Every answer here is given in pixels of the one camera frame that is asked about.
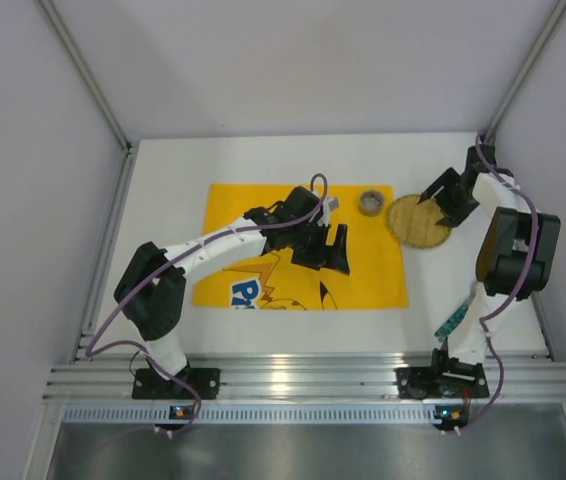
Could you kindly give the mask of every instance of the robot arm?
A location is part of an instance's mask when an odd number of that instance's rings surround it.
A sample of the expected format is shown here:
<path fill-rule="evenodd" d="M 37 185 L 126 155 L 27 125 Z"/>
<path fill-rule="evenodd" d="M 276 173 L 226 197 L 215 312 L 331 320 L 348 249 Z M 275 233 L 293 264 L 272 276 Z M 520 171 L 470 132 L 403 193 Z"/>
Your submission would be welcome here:
<path fill-rule="evenodd" d="M 277 202 L 272 211 L 253 208 L 230 225 L 179 245 L 159 249 L 149 242 L 138 248 L 115 289 L 114 298 L 120 303 L 151 272 L 173 262 L 123 309 L 146 343 L 149 354 L 167 373 L 183 375 L 187 371 L 188 362 L 176 325 L 186 288 L 208 275 L 240 260 L 285 247 L 294 252 L 292 263 L 316 270 L 330 268 L 349 275 L 347 226 L 338 225 L 334 244 L 326 245 L 330 214 L 338 208 L 338 200 L 327 197 L 315 215 L 298 222 L 320 202 L 317 192 L 299 186 L 285 201 Z M 250 300 L 255 292 L 237 293 L 243 294 L 243 308 L 255 308 Z"/>
<path fill-rule="evenodd" d="M 487 397 L 482 363 L 487 344 L 479 318 L 495 311 L 514 291 L 524 268 L 532 234 L 532 217 L 527 203 L 515 195 L 509 185 L 494 178 L 478 156 L 477 147 L 468 149 L 465 170 L 458 174 L 446 170 L 425 192 L 421 201 L 434 198 L 444 217 L 438 223 L 459 226 L 478 206 L 491 219 L 476 261 L 476 294 L 467 314 L 440 349 L 435 349 L 430 367 L 408 368 L 403 375 L 400 394 L 403 398 L 457 397 L 461 388 L 470 389 L 472 397 Z M 510 185 L 511 172 L 496 166 L 493 146 L 482 146 L 489 164 Z M 537 243 L 522 288 L 509 310 L 520 300 L 547 284 L 556 249 L 560 220 L 555 215 L 536 212 Z M 505 320 L 500 315 L 486 324 L 494 336 Z"/>

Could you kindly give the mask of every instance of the metal frame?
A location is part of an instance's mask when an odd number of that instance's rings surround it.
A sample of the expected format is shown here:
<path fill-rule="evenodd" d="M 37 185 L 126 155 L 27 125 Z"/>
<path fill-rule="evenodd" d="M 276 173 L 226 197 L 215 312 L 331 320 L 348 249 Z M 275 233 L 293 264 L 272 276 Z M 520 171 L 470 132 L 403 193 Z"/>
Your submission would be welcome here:
<path fill-rule="evenodd" d="M 76 41 L 72 37 L 72 34 L 65 25 L 63 18 L 61 18 L 56 5 L 54 5 L 54 2 L 52 0 L 35 0 L 35 2 L 43 13 L 43 16 L 45 17 L 49 25 L 52 27 L 52 30 L 59 40 L 59 43 L 72 62 L 76 73 L 78 73 L 78 75 L 83 80 L 85 87 L 92 97 L 92 100 L 94 100 L 97 108 L 103 114 L 103 117 L 107 121 L 110 130 L 112 130 L 112 133 L 116 137 L 116 141 L 119 143 L 123 150 L 129 150 L 132 144 L 127 139 L 127 136 L 121 128 L 119 121 L 116 119 L 116 116 L 112 112 L 112 108 L 110 107 L 109 102 L 105 98 L 105 95 L 103 95 L 101 86 L 96 81 L 96 78 L 94 77 L 90 66 L 83 58 L 81 50 L 79 49 Z"/>
<path fill-rule="evenodd" d="M 249 355 L 193 356 L 194 367 L 220 368 L 221 385 L 216 402 L 210 403 L 381 403 L 405 404 L 398 398 L 395 369 L 429 364 L 429 356 L 370 355 Z M 500 402 L 566 402 L 566 362 L 549 358 L 506 356 L 506 381 Z M 141 359 L 132 368 L 146 366 Z M 129 356 L 103 355 L 93 361 L 78 360 L 52 370 L 45 402 L 71 399 L 73 403 L 130 402 L 133 379 Z M 498 381 L 496 362 L 485 364 L 488 385 Z M 446 403 L 461 403 L 451 400 Z M 153 404 L 174 402 L 153 401 Z M 424 403 L 441 403 L 437 400 Z"/>
<path fill-rule="evenodd" d="M 69 365 L 59 365 L 52 369 L 43 398 L 36 439 L 22 475 L 23 479 L 38 480 L 47 476 L 63 421 L 165 421 L 166 408 L 173 402 L 131 402 L 132 377 L 128 372 L 129 359 L 126 356 L 103 355 L 88 361 L 82 354 L 82 349 L 93 333 L 97 307 L 103 295 L 106 272 L 136 160 L 136 150 L 132 149 L 53 1 L 35 0 L 35 3 L 39 5 L 125 152 L 101 248 L 94 262 L 80 332 L 77 332 Z M 491 117 L 487 139 L 489 142 L 494 141 L 498 127 L 565 16 L 566 0 L 558 0 Z M 535 307 L 548 339 L 548 348 L 553 352 L 551 334 L 538 298 L 535 299 Z M 421 355 L 205 356 L 192 358 L 191 362 L 194 366 L 219 367 L 223 372 L 219 397 L 204 404 L 200 419 L 202 423 L 342 423 L 353 421 L 350 415 L 359 417 L 354 418 L 356 423 L 432 423 L 432 404 L 441 403 L 398 398 L 394 370 L 404 366 L 426 365 L 429 354 L 425 352 Z M 507 376 L 499 403 L 558 403 L 563 405 L 566 415 L 566 362 L 525 356 L 506 356 L 504 362 Z M 137 359 L 132 367 L 144 365 L 142 360 Z M 488 384 L 493 388 L 498 375 L 496 364 L 489 359 L 485 368 Z"/>
<path fill-rule="evenodd" d="M 532 74 L 534 67 L 538 64 L 539 59 L 543 52 L 546 51 L 550 40 L 554 37 L 556 32 L 561 25 L 561 22 L 566 17 L 566 0 L 557 0 L 554 8 L 550 12 L 549 16 L 545 20 L 541 31 L 536 37 L 536 40 L 530 47 L 523 63 L 519 67 L 518 72 L 512 79 L 509 87 L 505 91 L 505 94 L 499 101 L 496 111 L 492 115 L 490 123 L 488 124 L 486 142 L 489 144 L 494 144 L 494 139 L 498 131 L 499 126 L 503 122 L 503 119 L 509 112 L 512 104 L 518 97 L 519 93 L 523 89 L 528 78 Z"/>

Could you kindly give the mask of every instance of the yellow mat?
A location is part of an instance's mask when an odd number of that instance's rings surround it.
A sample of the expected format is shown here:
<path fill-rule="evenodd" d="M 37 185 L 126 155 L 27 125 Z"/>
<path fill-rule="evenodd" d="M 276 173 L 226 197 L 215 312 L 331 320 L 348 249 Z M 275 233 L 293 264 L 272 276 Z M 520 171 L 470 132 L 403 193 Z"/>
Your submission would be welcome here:
<path fill-rule="evenodd" d="M 227 225 L 247 210 L 285 200 L 293 185 L 224 185 L 210 187 L 203 233 Z M 202 307 L 276 310 L 360 310 L 408 306 L 401 248 L 385 225 L 386 213 L 366 217 L 358 210 L 365 190 L 379 190 L 392 202 L 388 186 L 330 186 L 339 199 L 332 214 L 331 244 L 336 224 L 348 225 L 349 276 L 290 263 L 289 248 L 243 260 L 196 284 L 193 303 Z"/>

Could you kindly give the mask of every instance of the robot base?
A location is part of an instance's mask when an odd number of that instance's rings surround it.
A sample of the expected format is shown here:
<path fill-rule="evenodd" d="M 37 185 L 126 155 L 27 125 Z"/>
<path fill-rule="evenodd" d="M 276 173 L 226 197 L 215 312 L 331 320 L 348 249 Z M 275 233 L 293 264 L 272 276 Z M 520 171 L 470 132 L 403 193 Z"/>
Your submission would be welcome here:
<path fill-rule="evenodd" d="M 219 393 L 221 371 L 218 368 L 186 367 L 178 378 L 187 382 L 202 400 L 214 400 Z M 164 380 L 152 368 L 139 368 L 134 375 L 134 400 L 191 400 L 192 395 L 183 387 Z"/>
<path fill-rule="evenodd" d="M 450 358 L 445 349 L 434 349 L 429 367 L 396 369 L 399 398 L 463 398 L 467 389 L 470 398 L 488 398 L 490 391 L 480 363 L 468 365 Z"/>

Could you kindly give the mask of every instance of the round woven coaster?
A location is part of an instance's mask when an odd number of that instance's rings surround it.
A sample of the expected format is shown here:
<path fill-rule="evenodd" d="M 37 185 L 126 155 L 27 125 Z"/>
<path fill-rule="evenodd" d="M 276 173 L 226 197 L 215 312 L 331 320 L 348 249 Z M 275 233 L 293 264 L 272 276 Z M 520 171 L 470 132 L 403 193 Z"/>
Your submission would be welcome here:
<path fill-rule="evenodd" d="M 397 198 L 387 210 L 387 225 L 399 242 L 410 247 L 438 247 L 450 237 L 452 229 L 436 224 L 443 214 L 434 200 L 419 204 L 419 198 Z"/>

